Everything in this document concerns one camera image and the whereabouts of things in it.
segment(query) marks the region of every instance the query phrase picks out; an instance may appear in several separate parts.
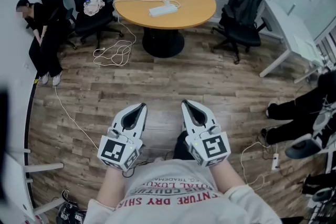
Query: black pants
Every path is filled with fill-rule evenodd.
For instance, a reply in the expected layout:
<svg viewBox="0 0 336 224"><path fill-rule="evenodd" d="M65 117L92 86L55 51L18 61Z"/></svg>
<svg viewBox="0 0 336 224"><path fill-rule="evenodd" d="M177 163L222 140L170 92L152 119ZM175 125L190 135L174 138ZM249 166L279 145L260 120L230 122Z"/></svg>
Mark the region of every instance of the black pants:
<svg viewBox="0 0 336 224"><path fill-rule="evenodd" d="M193 155L188 152L188 148L184 143L187 135L187 131L183 131L177 138L173 159L195 159Z"/></svg>
<svg viewBox="0 0 336 224"><path fill-rule="evenodd" d="M323 107L324 97L326 97L325 93L316 88L296 98L295 101L280 105L271 104L268 108L268 115L271 119L293 121L268 130L267 143L272 145L287 140L295 140L308 133L312 134L312 126Z"/></svg>
<svg viewBox="0 0 336 224"><path fill-rule="evenodd" d="M323 188L334 188L336 186L336 173L308 176L304 184L302 193L314 195Z"/></svg>
<svg viewBox="0 0 336 224"><path fill-rule="evenodd" d="M47 72L51 77L54 77L62 71L57 58L57 51L62 41L61 33L62 27L59 24L54 24L48 26L41 46L34 38L29 49L29 56L39 77L44 76Z"/></svg>

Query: wooden floor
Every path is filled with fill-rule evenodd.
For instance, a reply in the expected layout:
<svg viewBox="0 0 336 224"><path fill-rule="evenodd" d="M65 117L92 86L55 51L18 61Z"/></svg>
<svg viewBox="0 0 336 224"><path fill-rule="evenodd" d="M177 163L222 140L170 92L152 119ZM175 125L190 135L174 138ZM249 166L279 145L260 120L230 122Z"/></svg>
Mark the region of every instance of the wooden floor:
<svg viewBox="0 0 336 224"><path fill-rule="evenodd" d="M210 34L211 24L181 31L185 48L174 58L158 59L148 55L141 45L143 30L130 25L136 34L130 61L123 67L99 67L92 63L95 37L82 46L77 37L72 41L77 50L66 47L60 50L63 67L61 84L57 87L63 105L71 117L91 136L96 145L106 134L116 113L130 104L145 102L148 105L143 142L146 145L141 160L152 161L165 156L174 147L182 124L181 101L190 99L208 106L222 130L227 131L232 150L230 162L242 175L240 154L256 141L260 129L282 122L269 120L265 109L270 100L291 100L297 93L310 90L305 82L293 84L293 79L303 74L307 63L289 58L265 78L259 73L282 51L284 45L262 41L260 48L245 54L240 47L240 64L233 64L230 51L210 52L210 47L223 37ZM133 37L126 33L125 39ZM113 33L104 33L101 47L114 44ZM271 159L262 158L262 148L255 145L244 154L247 179L265 176L265 185L256 191L280 217L306 214L307 199L300 194L301 185L308 173L324 169L322 156L292 161L285 157L286 144L279 144L281 173L271 173ZM64 168L54 172L32 175L33 196L37 205L59 197L63 189L79 202L82 209L90 198L95 198L102 183L105 166L97 159L97 150L86 136L67 117L56 98L51 81L38 84L29 125L30 164L64 163ZM255 184L257 188L261 179ZM57 210L47 213L55 222Z"/></svg>

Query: hand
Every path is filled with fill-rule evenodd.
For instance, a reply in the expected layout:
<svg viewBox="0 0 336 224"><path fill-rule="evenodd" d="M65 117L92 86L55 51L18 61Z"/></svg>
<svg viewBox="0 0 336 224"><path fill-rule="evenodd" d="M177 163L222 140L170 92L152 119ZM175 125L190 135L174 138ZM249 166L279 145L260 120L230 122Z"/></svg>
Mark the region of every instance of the hand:
<svg viewBox="0 0 336 224"><path fill-rule="evenodd" d="M40 40L38 41L38 43L40 44L40 47L42 45L42 40L43 40L43 37L40 37Z"/></svg>

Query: white sneaker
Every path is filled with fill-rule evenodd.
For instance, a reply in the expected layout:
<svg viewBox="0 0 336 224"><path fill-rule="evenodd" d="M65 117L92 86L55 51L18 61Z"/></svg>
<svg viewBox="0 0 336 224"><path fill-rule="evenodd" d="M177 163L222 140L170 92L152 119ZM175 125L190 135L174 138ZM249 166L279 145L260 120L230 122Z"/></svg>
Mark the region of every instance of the white sneaker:
<svg viewBox="0 0 336 224"><path fill-rule="evenodd" d="M60 72L60 74L53 77L53 85L52 86L55 87L55 86L59 85L59 83L61 82L61 76L62 76L62 71Z"/></svg>
<svg viewBox="0 0 336 224"><path fill-rule="evenodd" d="M269 106L272 105L272 104L277 104L277 105L279 105L279 104L280 104L280 101L279 101L278 99L274 99L274 100L272 100L272 101L270 101L270 102L268 103L268 106L267 106L267 109L266 109L266 116L267 116L267 117L269 117L269 115L268 115L268 108L269 108Z"/></svg>
<svg viewBox="0 0 336 224"><path fill-rule="evenodd" d="M49 80L49 72L47 72L43 77L42 77L42 84L47 84Z"/></svg>

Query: white cable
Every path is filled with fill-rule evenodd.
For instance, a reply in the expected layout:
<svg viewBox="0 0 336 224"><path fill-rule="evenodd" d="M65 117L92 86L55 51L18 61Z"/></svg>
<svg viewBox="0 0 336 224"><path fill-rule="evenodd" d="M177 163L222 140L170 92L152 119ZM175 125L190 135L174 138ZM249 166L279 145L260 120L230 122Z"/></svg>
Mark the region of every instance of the white cable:
<svg viewBox="0 0 336 224"><path fill-rule="evenodd" d="M163 2L164 3L164 0L116 0L112 3L113 7L115 8L115 3L116 2L122 2L122 1L144 1L144 2ZM178 4L178 6L176 6L177 8L180 8L181 7L181 4L176 1L176 0L169 0L170 2L176 2ZM134 36L134 41L129 41L129 40L118 40L113 46L105 49L105 48L102 48L102 49L96 49L93 51L93 63L98 65L98 66L104 66L104 67L107 67L107 66L117 66L117 67L122 67L124 65L126 65L128 63L128 60L129 60L129 57L130 57L130 53L131 53L131 49L132 49L132 45L137 41L137 37L135 34L132 33L132 31L124 24L122 24L120 21L119 21L119 15L118 15L118 23L120 25L122 25L123 27L125 27L133 36ZM113 47L115 47L119 42L127 42L129 43L129 45L122 45L120 46L117 51L110 57L106 57L104 56L105 52L107 52L109 49L112 49ZM103 51L101 54L99 55L95 55L96 52L98 51ZM115 56L121 56L121 61L120 62L115 62L113 60L113 58ZM108 64L103 64L103 63L98 63L96 62L97 59L99 58L104 58L104 59L107 59L107 60L111 60L112 63L108 63Z"/></svg>
<svg viewBox="0 0 336 224"><path fill-rule="evenodd" d="M246 182L247 185L252 185L253 183L255 183L255 182L258 180L259 177L262 177L262 178L263 178L262 185L261 185L259 188L254 189L254 190L259 190L259 189L261 189L261 188L264 186L264 184L265 184L265 178L264 178L264 176L263 176L263 175L258 175L258 177L256 178L256 180L254 180L254 181L251 182L251 183L248 183L248 182L247 182L247 179L246 179L246 175L245 175L245 168L244 168L244 166L243 166L243 154L244 154L244 152L245 152L246 150L248 150L250 147L253 147L253 146L256 145L256 144L260 144L260 145L263 146L264 148L269 148L269 147L270 147L270 145L269 145L269 146L264 146L264 145L262 145L260 142L256 142L256 143L252 144L251 146L248 146L248 147L247 147L246 149L244 149L243 152L241 153L241 156L240 156L240 165L241 165L241 167L243 168L243 175L244 175L244 179L245 179L245 182Z"/></svg>
<svg viewBox="0 0 336 224"><path fill-rule="evenodd" d="M96 146L96 144L92 141L92 139L88 136L88 134L87 134L81 127L79 127L79 125L77 124L77 122L75 122L75 120L74 120L72 117L70 117L68 111L67 111L67 110L65 109L65 107L62 105L62 102L61 102L60 98L58 97L58 94L57 94L57 91L56 91L56 87L55 87L55 94L56 94L56 96L57 96L57 98L58 98L58 100L59 100L59 102L60 102L60 104L61 104L61 107L64 109L65 113L67 113L68 117L75 123L75 125L76 125L76 126L83 132L83 133L85 133L85 135L88 137L88 139L90 139L90 141L91 141L92 144L95 146L95 148L98 149L97 146Z"/></svg>

